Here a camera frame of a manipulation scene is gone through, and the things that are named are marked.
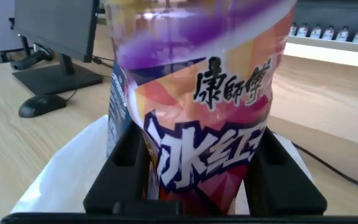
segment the black holder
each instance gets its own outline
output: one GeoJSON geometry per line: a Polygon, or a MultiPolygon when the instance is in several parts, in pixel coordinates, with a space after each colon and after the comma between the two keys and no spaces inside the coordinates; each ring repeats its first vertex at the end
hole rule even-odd
{"type": "Polygon", "coordinates": [[[326,217],[327,201],[267,128],[244,177],[250,215],[192,217],[180,202],[145,200],[150,158],[131,122],[83,201],[84,213],[14,213],[1,223],[358,223],[326,217]]]}

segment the black cable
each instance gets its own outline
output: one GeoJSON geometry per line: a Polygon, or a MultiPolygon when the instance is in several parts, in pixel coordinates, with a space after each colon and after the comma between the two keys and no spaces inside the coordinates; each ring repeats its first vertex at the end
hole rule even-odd
{"type": "Polygon", "coordinates": [[[67,102],[67,101],[69,101],[69,100],[70,100],[70,99],[71,99],[71,98],[75,95],[75,93],[77,92],[77,90],[78,90],[78,89],[76,89],[76,90],[74,91],[74,93],[73,93],[73,94],[71,94],[71,96],[70,96],[69,98],[67,98],[67,99],[66,99],[66,102],[67,102]]]}
{"type": "Polygon", "coordinates": [[[114,60],[113,59],[108,59],[108,58],[104,58],[104,57],[99,57],[99,56],[92,56],[93,57],[93,60],[95,60],[95,59],[103,59],[103,60],[108,60],[108,61],[110,61],[110,62],[113,62],[114,60]]]}
{"type": "Polygon", "coordinates": [[[340,175],[341,177],[345,178],[347,181],[358,185],[358,181],[353,179],[352,177],[349,177],[348,175],[342,173],[341,171],[337,170],[335,167],[329,165],[326,161],[320,159],[318,156],[314,155],[313,153],[311,153],[310,151],[306,150],[305,148],[299,146],[298,144],[295,144],[294,142],[292,142],[292,144],[299,150],[301,150],[302,152],[306,153],[307,155],[311,156],[313,159],[316,159],[318,162],[322,163],[322,165],[326,166],[328,169],[334,171],[337,175],[340,175]]]}

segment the white shelf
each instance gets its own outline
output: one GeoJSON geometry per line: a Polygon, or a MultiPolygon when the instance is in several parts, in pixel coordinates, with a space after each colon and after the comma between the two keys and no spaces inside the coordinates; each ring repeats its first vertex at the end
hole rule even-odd
{"type": "Polygon", "coordinates": [[[284,55],[358,67],[358,44],[351,42],[290,36],[284,55]]]}

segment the brand logo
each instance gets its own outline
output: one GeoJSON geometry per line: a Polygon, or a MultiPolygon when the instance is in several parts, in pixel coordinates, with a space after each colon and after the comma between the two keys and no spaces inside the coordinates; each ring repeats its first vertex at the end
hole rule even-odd
{"type": "Polygon", "coordinates": [[[269,58],[263,66],[256,66],[251,77],[245,82],[237,75],[230,77],[224,73],[219,57],[211,57],[208,62],[208,71],[197,75],[193,99],[197,103],[207,105],[210,111],[214,111],[216,104],[222,101],[233,102],[236,106],[239,106],[244,95],[248,96],[245,105],[253,105],[263,92],[262,80],[264,76],[272,68],[272,58],[269,58]]]}
{"type": "Polygon", "coordinates": [[[177,124],[175,130],[159,125],[153,112],[144,130],[158,149],[157,175],[169,191],[185,190],[228,169],[247,165],[266,127],[266,117],[250,124],[226,123],[220,131],[198,121],[177,124]]]}

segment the black plastic stand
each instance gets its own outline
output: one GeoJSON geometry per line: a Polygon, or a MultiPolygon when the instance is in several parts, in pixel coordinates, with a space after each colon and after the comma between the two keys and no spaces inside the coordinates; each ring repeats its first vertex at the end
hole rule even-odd
{"type": "Polygon", "coordinates": [[[131,122],[83,201],[86,214],[14,213],[1,223],[358,223],[357,216],[322,215],[327,201],[268,128],[244,177],[250,215],[194,217],[180,202],[144,200],[149,162],[131,122]]]}
{"type": "Polygon", "coordinates": [[[52,95],[76,90],[103,82],[101,75],[71,62],[67,55],[59,55],[60,65],[28,69],[12,73],[35,95],[52,95]]]}

